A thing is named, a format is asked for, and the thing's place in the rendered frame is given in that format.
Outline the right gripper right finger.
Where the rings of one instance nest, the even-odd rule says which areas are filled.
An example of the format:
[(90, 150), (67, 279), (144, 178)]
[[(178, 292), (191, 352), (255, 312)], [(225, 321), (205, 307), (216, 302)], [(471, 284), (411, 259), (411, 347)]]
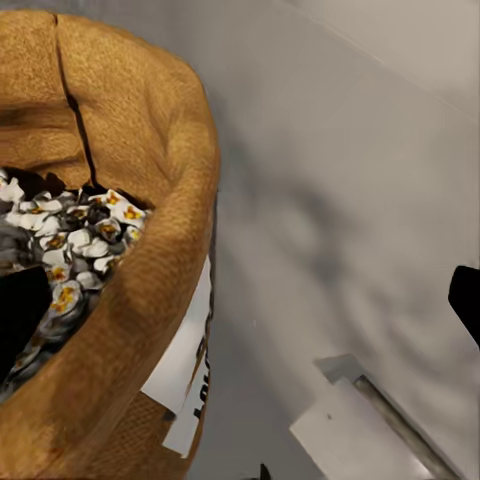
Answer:
[(480, 270), (457, 266), (448, 300), (480, 347)]

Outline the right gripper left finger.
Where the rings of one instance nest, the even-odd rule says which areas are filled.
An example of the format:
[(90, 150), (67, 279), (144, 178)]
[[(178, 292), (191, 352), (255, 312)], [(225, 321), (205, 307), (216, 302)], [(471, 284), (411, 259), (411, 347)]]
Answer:
[(51, 286), (42, 264), (0, 274), (0, 387), (50, 305)]

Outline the popcorn bag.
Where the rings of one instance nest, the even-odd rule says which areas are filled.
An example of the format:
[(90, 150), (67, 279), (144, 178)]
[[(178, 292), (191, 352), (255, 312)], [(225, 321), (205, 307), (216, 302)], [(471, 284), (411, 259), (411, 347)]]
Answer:
[(221, 152), (202, 81), (103, 21), (0, 10), (0, 169), (24, 202), (112, 189), (152, 211), (89, 320), (0, 402), (0, 480), (129, 480), (210, 326)]

